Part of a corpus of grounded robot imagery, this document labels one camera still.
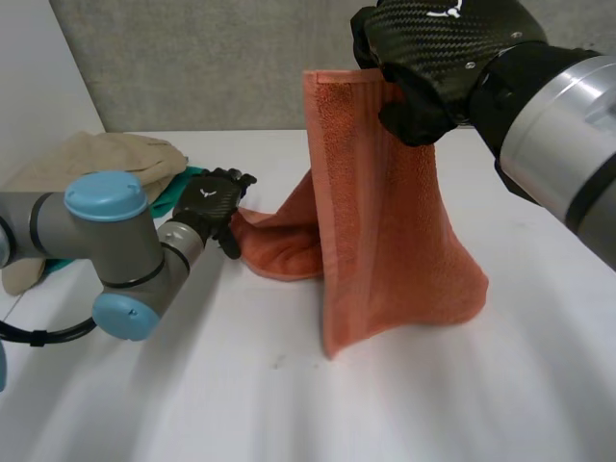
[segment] white logo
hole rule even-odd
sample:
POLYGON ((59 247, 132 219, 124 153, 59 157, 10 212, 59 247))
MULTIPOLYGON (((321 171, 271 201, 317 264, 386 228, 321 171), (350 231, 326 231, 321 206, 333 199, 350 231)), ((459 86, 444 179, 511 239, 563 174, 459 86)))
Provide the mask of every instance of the white logo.
POLYGON ((444 13, 433 13, 430 12, 427 15, 430 17, 455 17, 455 18, 459 18, 460 17, 460 11, 462 10, 462 4, 464 3, 464 0, 458 0, 458 4, 457 6, 447 10, 444 13))
POLYGON ((208 198, 209 196, 216 194, 216 191, 214 191, 214 192, 205 192, 203 190, 200 190, 200 191, 203 194, 203 197, 205 197, 205 198, 208 198))

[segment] gray backdrop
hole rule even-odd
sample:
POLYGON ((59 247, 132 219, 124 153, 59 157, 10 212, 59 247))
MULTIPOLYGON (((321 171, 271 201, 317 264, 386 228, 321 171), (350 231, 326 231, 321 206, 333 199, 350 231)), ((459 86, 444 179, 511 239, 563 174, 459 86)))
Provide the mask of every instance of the gray backdrop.
MULTIPOLYGON (((108 131, 300 128, 301 71, 356 68, 367 0, 51 0, 108 131)), ((614 0, 523 0, 553 44, 616 53, 614 0)))

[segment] towel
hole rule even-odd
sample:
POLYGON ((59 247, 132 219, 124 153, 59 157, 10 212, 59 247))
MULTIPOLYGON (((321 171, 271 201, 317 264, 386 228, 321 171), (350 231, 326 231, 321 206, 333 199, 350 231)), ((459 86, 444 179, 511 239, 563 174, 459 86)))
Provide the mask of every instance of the towel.
POLYGON ((324 275, 330 358, 403 324, 468 321, 485 303, 488 280, 453 233, 434 146, 405 146, 379 123, 401 97, 378 69, 307 72, 311 171, 276 214, 241 210, 232 223, 256 273, 324 275))
MULTIPOLYGON (((50 155, 28 164, 3 186, 8 192, 61 193, 77 178, 102 170, 126 170, 143 184, 150 204, 186 169, 187 159, 168 141, 138 135, 80 132, 50 155)), ((24 259, 2 269, 10 295, 30 289, 43 275, 45 260, 24 259)))

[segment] white table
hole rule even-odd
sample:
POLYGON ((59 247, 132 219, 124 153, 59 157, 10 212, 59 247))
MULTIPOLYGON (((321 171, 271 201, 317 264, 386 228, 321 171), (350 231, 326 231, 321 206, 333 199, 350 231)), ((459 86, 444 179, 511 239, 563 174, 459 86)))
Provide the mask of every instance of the white table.
MULTIPOLYGON (((150 135, 194 165, 254 174, 245 205, 266 212, 308 168, 303 132, 150 135)), ((491 281, 475 320, 398 328, 328 362, 321 283, 259 278, 212 245, 147 342, 95 331, 6 345, 0 460, 614 460, 616 276, 505 190, 475 132, 440 141, 438 165, 455 231, 491 281)), ((67 326, 99 290, 75 263, 9 322, 67 326)))

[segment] teal fabric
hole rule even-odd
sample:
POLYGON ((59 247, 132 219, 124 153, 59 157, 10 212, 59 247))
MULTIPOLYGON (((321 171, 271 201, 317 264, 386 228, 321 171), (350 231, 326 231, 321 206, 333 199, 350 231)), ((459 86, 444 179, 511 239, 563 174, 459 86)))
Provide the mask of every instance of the teal fabric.
MULTIPOLYGON (((175 204, 177 203, 180 195, 186 188, 193 175, 198 175, 203 169, 199 167, 187 167, 179 175, 175 175, 175 178, 171 180, 169 186, 159 195, 158 199, 150 205, 150 213, 153 218, 162 218, 168 214, 175 204)), ((64 267, 70 265, 72 260, 57 260, 49 259, 45 262, 45 269, 43 274, 51 274, 52 272, 61 270, 64 267)))

